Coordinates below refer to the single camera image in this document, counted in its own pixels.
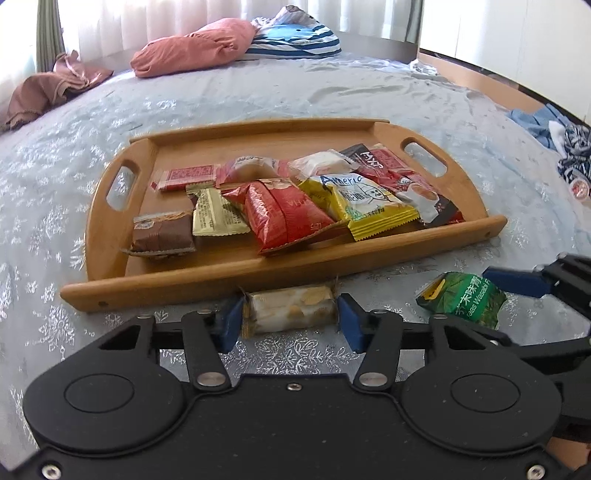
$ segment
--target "blue gripper pad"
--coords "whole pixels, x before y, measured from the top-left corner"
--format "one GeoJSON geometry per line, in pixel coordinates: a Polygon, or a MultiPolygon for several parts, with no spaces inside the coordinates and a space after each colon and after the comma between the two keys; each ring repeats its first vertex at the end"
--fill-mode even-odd
{"type": "Polygon", "coordinates": [[[231,352],[236,345],[238,335],[240,335],[240,328],[242,327],[242,308],[244,306],[244,297],[241,297],[229,313],[225,315],[225,323],[222,326],[222,334],[220,335],[220,353],[231,352]]]}
{"type": "Polygon", "coordinates": [[[348,293],[339,295],[336,299],[339,312],[339,327],[347,339],[351,350],[364,353],[371,341],[371,335],[363,333],[361,323],[366,313],[348,293]]]}
{"type": "Polygon", "coordinates": [[[493,282],[502,291],[536,299],[550,294],[552,288],[551,283],[539,272],[488,267],[482,277],[493,282]]]}

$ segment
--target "tray handle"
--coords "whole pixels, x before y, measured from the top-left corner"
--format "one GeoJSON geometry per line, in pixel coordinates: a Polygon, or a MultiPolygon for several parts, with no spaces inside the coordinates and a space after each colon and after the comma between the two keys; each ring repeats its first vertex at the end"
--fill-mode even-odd
{"type": "Polygon", "coordinates": [[[452,200],[466,221],[479,220],[488,216],[486,207],[470,177],[444,149],[422,135],[398,125],[377,122],[374,124],[374,134],[384,146],[452,200]],[[404,151],[407,145],[413,142],[443,163],[447,171],[442,176],[435,177],[425,170],[416,159],[404,151]]]}
{"type": "Polygon", "coordinates": [[[148,139],[135,142],[115,157],[100,178],[86,223],[85,260],[89,281],[125,275],[128,256],[121,248],[131,243],[134,216],[142,205],[157,151],[148,139]],[[122,167],[133,172],[134,182],[124,208],[115,210],[107,202],[107,195],[122,167]]]}

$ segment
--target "green snack package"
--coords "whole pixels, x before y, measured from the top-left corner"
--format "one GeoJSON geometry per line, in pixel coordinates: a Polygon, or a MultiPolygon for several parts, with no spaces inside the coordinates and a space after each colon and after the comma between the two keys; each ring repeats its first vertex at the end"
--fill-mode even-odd
{"type": "Polygon", "coordinates": [[[433,313],[450,313],[496,329],[496,316],[506,299],[505,293],[485,278],[447,272],[419,294],[417,304],[433,313]]]}

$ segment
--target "bed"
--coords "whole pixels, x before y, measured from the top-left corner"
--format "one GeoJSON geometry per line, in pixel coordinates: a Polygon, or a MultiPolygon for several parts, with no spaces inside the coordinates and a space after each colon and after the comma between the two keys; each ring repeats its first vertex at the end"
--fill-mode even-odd
{"type": "MultiPolygon", "coordinates": [[[[242,61],[148,80],[120,74],[0,136],[0,462],[13,468],[36,448],[21,407],[36,376],[134,314],[149,312],[166,322],[197,307],[84,314],[60,299],[61,286],[85,279],[86,215],[114,155],[130,137],[149,132],[304,116],[386,118],[419,132],[466,170],[489,214],[509,219],[498,238],[483,244],[340,279],[340,290],[366,309],[391,309],[405,320],[426,322],[428,314],[414,298],[439,273],[481,273],[489,265],[531,269],[561,251],[591,254],[587,212],[557,175],[557,153],[487,97],[442,77],[347,54],[242,61]]],[[[419,151],[411,153],[436,167],[419,151]]],[[[125,197],[129,182],[118,177],[115,202],[125,197]]],[[[509,295],[499,329],[516,342],[540,343],[584,336],[589,324],[554,298],[509,295]]],[[[362,359],[333,327],[240,339],[222,357],[234,381],[243,372],[351,374],[362,359]]],[[[161,363],[187,378],[181,352],[162,351],[161,363]]],[[[422,351],[404,351],[398,378],[422,364],[422,351]]]]}

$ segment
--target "crumpled clothes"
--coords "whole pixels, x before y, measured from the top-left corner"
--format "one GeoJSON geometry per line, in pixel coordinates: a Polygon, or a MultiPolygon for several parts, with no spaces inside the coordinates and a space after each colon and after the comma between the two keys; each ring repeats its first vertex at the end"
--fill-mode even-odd
{"type": "Polygon", "coordinates": [[[591,130],[585,125],[566,126],[564,132],[566,158],[558,161],[558,173],[570,185],[583,178],[591,186],[591,130]]]}

